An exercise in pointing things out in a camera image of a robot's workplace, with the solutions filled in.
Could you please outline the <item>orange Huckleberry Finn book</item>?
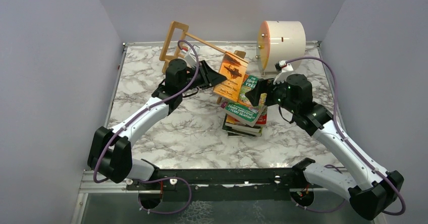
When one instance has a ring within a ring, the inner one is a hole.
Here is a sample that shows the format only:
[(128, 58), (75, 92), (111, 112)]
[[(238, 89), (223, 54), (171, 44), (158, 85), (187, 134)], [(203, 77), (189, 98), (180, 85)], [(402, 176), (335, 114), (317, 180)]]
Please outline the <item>orange Huckleberry Finn book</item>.
[(227, 79), (213, 88), (213, 93), (229, 101), (237, 102), (248, 61), (226, 52), (220, 65), (219, 73)]

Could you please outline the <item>green 104-storey treehouse book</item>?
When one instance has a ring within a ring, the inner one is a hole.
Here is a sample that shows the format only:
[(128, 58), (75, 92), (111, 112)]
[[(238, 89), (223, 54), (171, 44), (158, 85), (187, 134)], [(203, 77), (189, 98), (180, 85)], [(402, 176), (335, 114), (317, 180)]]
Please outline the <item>green 104-storey treehouse book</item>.
[(228, 101), (228, 106), (223, 109), (227, 115), (232, 116), (239, 122), (242, 122), (246, 125), (255, 125), (261, 112), (266, 107), (266, 93), (262, 94), (260, 100), (264, 101), (264, 105), (260, 104), (259, 106), (252, 106), (249, 100), (246, 98), (245, 93), (252, 90), (256, 86), (257, 82), (258, 78), (256, 76), (245, 74), (244, 81), (239, 92), (238, 101)]

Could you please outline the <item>wooden book rack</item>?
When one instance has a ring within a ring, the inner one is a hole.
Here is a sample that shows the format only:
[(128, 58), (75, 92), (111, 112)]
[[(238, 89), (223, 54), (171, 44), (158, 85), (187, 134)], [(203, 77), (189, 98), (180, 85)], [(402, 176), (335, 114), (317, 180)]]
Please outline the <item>wooden book rack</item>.
[[(173, 54), (168, 54), (169, 46), (171, 44), (174, 31), (176, 29), (179, 29), (179, 30), (182, 31), (181, 35), (179, 37), (179, 42), (177, 43), (177, 46), (175, 48), (174, 53)], [(205, 46), (208, 46), (211, 49), (214, 49), (214, 50), (220, 52), (221, 54), (223, 54), (223, 57), (224, 57), (224, 54), (227, 52), (227, 50), (222, 49), (222, 48), (214, 45), (211, 42), (205, 41), (205, 40), (203, 40), (203, 39), (201, 39), (201, 38), (199, 38), (199, 37), (197, 37), (197, 36), (189, 33), (188, 30), (189, 30), (189, 26), (186, 25), (186, 24), (183, 24), (183, 23), (180, 23), (180, 22), (177, 22), (177, 21), (172, 21), (171, 22), (169, 30), (168, 30), (168, 33), (167, 33), (167, 36), (166, 36), (166, 39), (165, 39), (164, 44), (163, 44), (163, 48), (162, 48), (160, 56), (159, 56), (159, 60), (164, 62), (164, 66), (163, 66), (163, 69), (162, 69), (163, 73), (166, 72), (166, 69), (167, 69), (170, 61), (172, 61), (174, 59), (183, 59), (184, 60), (184, 53), (181, 52), (182, 47), (183, 46), (187, 46), (189, 49), (191, 49), (187, 44), (185, 44), (183, 42), (183, 40), (185, 40), (187, 37), (189, 37), (191, 39), (194, 39), (195, 41), (197, 41), (197, 42), (199, 42), (199, 43), (201, 43), (201, 44), (203, 44)], [(231, 53), (233, 53), (233, 54), (241, 57), (242, 59), (245, 59), (246, 52), (244, 52), (244, 51), (237, 50), (237, 51), (231, 52)]]

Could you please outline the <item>red 13-storey treehouse book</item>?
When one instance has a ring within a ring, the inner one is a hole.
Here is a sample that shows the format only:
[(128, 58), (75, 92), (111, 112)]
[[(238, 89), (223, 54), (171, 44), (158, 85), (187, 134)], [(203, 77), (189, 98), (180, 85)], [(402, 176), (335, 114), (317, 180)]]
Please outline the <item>red 13-storey treehouse book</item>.
[(258, 120), (257, 120), (257, 122), (255, 124), (255, 126), (263, 127), (263, 126), (266, 125), (266, 122), (267, 122), (267, 113), (268, 113), (268, 108), (265, 107), (263, 109), (263, 111), (261, 112), (261, 114), (260, 114), (260, 116), (259, 116), (259, 118), (258, 118)]

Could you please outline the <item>orange 78-storey treehouse book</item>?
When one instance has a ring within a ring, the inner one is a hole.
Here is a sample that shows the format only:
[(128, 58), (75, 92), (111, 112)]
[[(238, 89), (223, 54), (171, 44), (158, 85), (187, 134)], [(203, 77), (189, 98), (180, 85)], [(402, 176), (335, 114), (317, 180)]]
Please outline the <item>orange 78-storey treehouse book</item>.
[(246, 125), (242, 122), (239, 122), (237, 119), (235, 119), (229, 115), (226, 115), (225, 125), (228, 127), (232, 127), (234, 129), (237, 129), (239, 131), (250, 132), (250, 133), (259, 132), (263, 128), (263, 127), (258, 127), (255, 125), (254, 126)]

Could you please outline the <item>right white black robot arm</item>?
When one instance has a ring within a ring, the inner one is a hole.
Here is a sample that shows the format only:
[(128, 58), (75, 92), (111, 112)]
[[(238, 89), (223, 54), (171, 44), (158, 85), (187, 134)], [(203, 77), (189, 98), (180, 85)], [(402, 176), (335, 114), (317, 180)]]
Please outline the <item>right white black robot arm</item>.
[(400, 189), (404, 178), (371, 159), (338, 125), (334, 115), (313, 101), (312, 84), (302, 74), (292, 74), (283, 83), (259, 80), (245, 96), (253, 106), (265, 93), (265, 106), (278, 105), (292, 113), (292, 121), (324, 145), (347, 169), (346, 176), (306, 158), (293, 166), (292, 183), (297, 187), (315, 184), (341, 196), (361, 217), (373, 220), (395, 200), (400, 200), (402, 215), (406, 204)]

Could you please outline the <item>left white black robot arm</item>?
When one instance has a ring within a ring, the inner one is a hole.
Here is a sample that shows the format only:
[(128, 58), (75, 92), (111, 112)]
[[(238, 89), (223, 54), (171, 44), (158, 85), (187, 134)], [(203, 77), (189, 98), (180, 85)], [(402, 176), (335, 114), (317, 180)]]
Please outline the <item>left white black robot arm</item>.
[(195, 67), (183, 59), (172, 60), (165, 78), (152, 93), (148, 102), (126, 120), (108, 129), (99, 127), (92, 140), (87, 164), (96, 175), (120, 183), (125, 179), (139, 180), (147, 189), (158, 184), (157, 166), (147, 160), (135, 159), (132, 146), (153, 125), (169, 116), (182, 102), (184, 93), (192, 89), (207, 89), (227, 80), (202, 60)]

